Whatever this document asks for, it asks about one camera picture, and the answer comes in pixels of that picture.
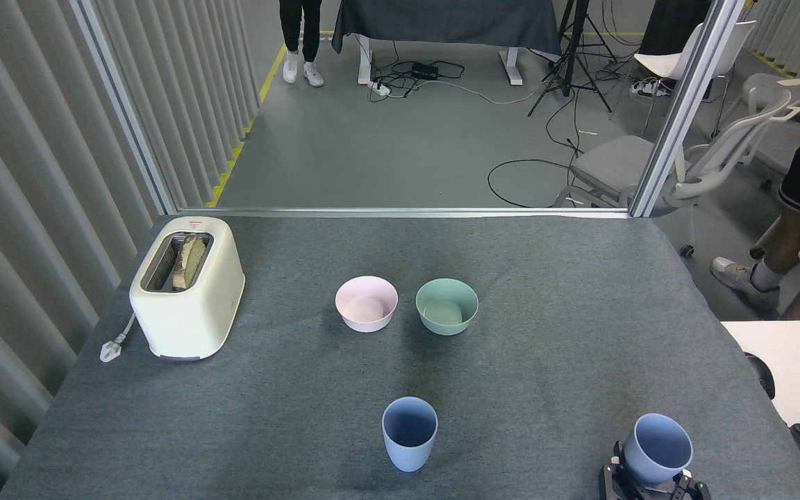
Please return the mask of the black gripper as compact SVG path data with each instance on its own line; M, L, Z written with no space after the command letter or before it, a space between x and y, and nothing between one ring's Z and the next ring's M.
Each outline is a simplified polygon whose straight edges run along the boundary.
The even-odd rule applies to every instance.
M673 481L671 484L639 486L626 468L622 443L615 443L610 462L602 468L601 499L711 500L708 485L695 480L691 472L681 471L673 477Z

